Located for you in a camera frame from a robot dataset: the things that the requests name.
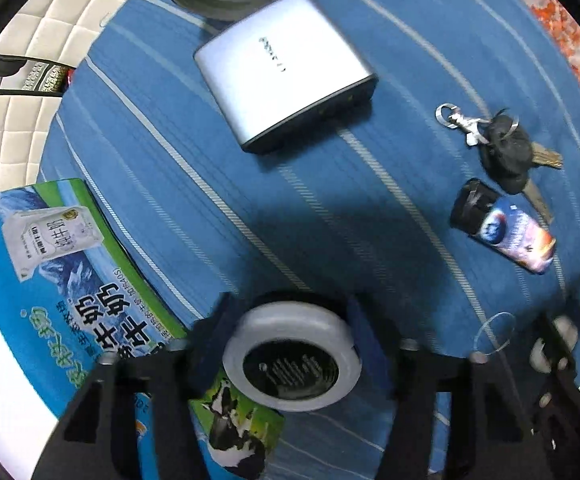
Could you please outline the white tin black lid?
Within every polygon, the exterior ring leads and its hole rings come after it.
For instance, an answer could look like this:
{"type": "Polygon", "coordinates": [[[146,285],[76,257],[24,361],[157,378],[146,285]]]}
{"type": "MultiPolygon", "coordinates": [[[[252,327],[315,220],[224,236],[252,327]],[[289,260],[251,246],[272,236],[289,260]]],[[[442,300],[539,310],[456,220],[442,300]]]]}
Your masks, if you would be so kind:
{"type": "Polygon", "coordinates": [[[223,355],[227,377],[249,399],[281,412],[311,412],[356,386],[361,359],[347,323],[299,301],[248,310],[223,355]]]}

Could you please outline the white earbud case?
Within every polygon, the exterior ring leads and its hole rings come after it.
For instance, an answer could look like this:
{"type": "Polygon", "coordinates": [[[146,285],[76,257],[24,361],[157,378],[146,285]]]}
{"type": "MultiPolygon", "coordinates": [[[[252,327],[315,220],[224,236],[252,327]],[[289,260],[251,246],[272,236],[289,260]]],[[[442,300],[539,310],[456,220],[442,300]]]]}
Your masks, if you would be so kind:
{"type": "Polygon", "coordinates": [[[578,343],[578,329],[567,315],[550,318],[538,315],[533,323],[536,341],[530,352],[532,369],[540,374],[553,370],[574,370],[573,350],[578,343]]]}

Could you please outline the space print lighter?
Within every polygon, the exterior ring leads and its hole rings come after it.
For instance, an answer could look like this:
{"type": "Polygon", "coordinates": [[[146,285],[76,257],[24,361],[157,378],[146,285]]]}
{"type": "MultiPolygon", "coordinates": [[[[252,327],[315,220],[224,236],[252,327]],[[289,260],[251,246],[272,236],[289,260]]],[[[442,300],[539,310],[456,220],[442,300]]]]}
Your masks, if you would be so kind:
{"type": "Polygon", "coordinates": [[[450,225],[533,274],[545,273],[554,260],[555,237],[479,179],[461,186],[450,225]]]}

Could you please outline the black car key bunch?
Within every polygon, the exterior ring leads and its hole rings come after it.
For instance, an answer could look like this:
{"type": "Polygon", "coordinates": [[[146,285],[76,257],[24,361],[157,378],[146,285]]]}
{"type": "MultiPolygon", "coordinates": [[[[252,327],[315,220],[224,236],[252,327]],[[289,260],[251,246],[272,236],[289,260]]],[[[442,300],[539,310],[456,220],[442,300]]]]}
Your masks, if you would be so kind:
{"type": "Polygon", "coordinates": [[[436,107],[436,120],[444,127],[464,133],[469,148],[477,148],[485,172],[508,195],[522,194],[547,223],[554,216],[537,185],[531,170],[548,167],[561,170],[562,156],[534,142],[517,117],[506,114],[506,108],[491,119],[469,117],[452,103],[436,107]]]}

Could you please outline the black usb charger block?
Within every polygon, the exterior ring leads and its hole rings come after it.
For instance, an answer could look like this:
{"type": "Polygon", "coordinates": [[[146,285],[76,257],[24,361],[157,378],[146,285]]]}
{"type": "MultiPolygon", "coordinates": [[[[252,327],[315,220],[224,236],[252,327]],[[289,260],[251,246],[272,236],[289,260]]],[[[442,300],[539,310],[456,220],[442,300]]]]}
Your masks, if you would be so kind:
{"type": "Polygon", "coordinates": [[[378,75],[316,0],[276,0],[193,59],[242,151],[277,150],[313,122],[368,102],[378,75]]]}

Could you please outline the blue milk carton box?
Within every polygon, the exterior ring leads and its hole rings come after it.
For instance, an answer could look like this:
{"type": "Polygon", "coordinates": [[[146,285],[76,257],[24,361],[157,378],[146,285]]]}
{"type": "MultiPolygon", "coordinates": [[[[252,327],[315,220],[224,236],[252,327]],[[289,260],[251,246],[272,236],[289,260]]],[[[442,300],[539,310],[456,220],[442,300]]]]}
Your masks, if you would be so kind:
{"type": "MultiPolygon", "coordinates": [[[[80,179],[0,192],[0,330],[56,416],[103,352],[148,356],[188,331],[80,179]]],[[[262,478],[281,415],[247,400],[222,366],[190,408],[211,479],[262,478]]]]}

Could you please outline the blue striped tablecloth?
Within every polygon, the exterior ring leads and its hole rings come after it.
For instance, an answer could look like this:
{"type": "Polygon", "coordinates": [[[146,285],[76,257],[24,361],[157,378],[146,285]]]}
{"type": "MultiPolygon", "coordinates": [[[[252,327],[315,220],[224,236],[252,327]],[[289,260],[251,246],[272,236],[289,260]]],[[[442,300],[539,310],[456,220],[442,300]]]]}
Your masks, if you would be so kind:
{"type": "Polygon", "coordinates": [[[580,302],[580,84],[521,0],[317,0],[377,71],[372,100],[280,151],[244,153],[195,65],[220,29],[171,0],[127,0],[81,62],[41,163],[86,182],[116,236],[179,320],[220,292],[363,292],[401,332],[452,356],[490,354],[520,396],[523,332],[580,302]],[[448,102],[499,110],[559,152],[533,177],[554,263],[533,275],[453,229],[476,151],[442,127],[448,102]]]}

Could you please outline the left white padded chair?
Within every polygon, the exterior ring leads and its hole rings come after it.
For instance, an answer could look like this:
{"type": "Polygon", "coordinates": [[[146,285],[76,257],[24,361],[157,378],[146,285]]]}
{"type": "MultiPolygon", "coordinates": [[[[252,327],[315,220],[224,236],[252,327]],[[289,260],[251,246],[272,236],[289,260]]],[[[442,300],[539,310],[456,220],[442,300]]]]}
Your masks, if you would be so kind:
{"type": "Polygon", "coordinates": [[[0,192],[37,182],[60,93],[0,89],[0,192]]]}

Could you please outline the white padded chair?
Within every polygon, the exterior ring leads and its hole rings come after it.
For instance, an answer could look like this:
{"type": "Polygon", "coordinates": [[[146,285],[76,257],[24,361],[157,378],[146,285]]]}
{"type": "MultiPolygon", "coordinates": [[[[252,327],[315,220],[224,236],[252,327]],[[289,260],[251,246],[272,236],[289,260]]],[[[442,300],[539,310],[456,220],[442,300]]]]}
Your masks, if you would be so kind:
{"type": "Polygon", "coordinates": [[[28,61],[75,68],[127,0],[28,0],[0,32],[0,77],[28,61]]]}
{"type": "Polygon", "coordinates": [[[37,182],[60,93],[0,89],[0,192],[37,182]]]}

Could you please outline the right white padded chair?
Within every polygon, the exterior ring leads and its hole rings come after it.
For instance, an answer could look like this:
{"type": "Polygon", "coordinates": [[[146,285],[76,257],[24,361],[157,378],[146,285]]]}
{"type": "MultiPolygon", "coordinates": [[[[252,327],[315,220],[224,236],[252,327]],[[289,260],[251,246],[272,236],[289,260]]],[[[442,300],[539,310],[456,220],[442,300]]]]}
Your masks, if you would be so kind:
{"type": "Polygon", "coordinates": [[[28,61],[75,68],[127,0],[28,0],[0,32],[0,77],[28,61]]]}

